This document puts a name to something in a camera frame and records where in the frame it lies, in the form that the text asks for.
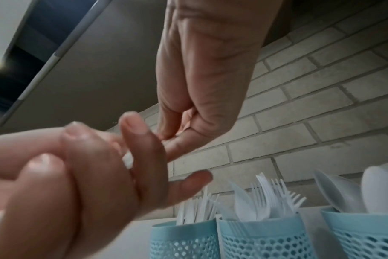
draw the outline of light blue utensil holder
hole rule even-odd
[[[388,258],[388,214],[321,213],[349,259]]]
[[[218,221],[226,259],[316,259],[299,214],[265,221]]]
[[[217,222],[176,226],[175,221],[154,225],[150,259],[220,259]]]

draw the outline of plastic basket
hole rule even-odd
[[[349,259],[388,258],[388,214],[321,213]]]
[[[216,220],[176,226],[175,221],[154,225],[150,259],[220,259]]]
[[[265,221],[218,221],[226,259],[316,259],[299,214]]]

